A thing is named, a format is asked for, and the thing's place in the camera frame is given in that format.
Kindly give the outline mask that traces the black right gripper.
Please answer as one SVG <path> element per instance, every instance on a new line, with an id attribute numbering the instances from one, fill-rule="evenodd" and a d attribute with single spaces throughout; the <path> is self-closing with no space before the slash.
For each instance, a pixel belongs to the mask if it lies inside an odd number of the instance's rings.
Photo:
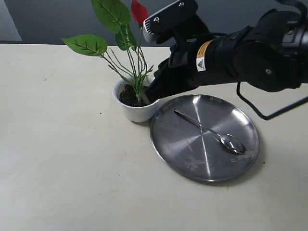
<path id="1" fill-rule="evenodd" d="M 197 50 L 206 39 L 214 38 L 196 14 L 177 26 L 173 35 L 175 44 L 170 47 L 170 57 L 158 65 L 153 82 L 144 90 L 146 103 L 195 89 Z"/>

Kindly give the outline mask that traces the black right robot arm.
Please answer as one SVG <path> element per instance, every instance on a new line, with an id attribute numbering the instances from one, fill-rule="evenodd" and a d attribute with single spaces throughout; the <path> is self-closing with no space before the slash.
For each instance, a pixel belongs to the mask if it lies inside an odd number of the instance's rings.
<path id="1" fill-rule="evenodd" d="M 144 92 L 148 101 L 200 86 L 247 82 L 267 91 L 295 89 L 308 81 L 308 9 L 266 12 L 255 26 L 231 34 L 210 32 L 194 0 L 178 0 L 144 21 L 145 39 L 175 45 Z"/>

